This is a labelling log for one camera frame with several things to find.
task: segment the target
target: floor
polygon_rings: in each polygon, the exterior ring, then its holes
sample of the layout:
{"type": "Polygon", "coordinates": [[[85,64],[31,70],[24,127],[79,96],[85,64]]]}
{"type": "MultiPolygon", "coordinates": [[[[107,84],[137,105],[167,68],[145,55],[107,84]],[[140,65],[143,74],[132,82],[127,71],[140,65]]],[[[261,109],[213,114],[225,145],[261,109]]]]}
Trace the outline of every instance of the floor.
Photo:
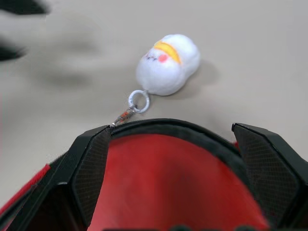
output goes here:
{"type": "Polygon", "coordinates": [[[233,141],[233,122],[279,133],[308,159],[308,1],[49,0],[47,17],[1,14],[28,49],[0,64],[0,206],[76,136],[109,124],[140,89],[138,60],[182,33],[202,54],[178,93],[135,117],[187,120],[233,141]]]}

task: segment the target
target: white plush keychain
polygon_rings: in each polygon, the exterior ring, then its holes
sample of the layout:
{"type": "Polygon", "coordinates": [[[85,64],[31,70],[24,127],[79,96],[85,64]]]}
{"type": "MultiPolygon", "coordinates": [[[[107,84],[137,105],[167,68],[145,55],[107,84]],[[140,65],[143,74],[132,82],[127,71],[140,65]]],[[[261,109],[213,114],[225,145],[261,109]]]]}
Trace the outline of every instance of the white plush keychain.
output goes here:
{"type": "Polygon", "coordinates": [[[129,109],[112,124],[116,126],[134,113],[143,113],[150,106],[148,94],[167,96],[180,90],[187,79],[198,69],[200,53],[194,42],[185,35],[167,35],[158,41],[141,58],[136,70],[138,83],[143,90],[135,90],[128,98],[129,109]],[[146,105],[136,108],[133,97],[142,94],[146,105]]]}

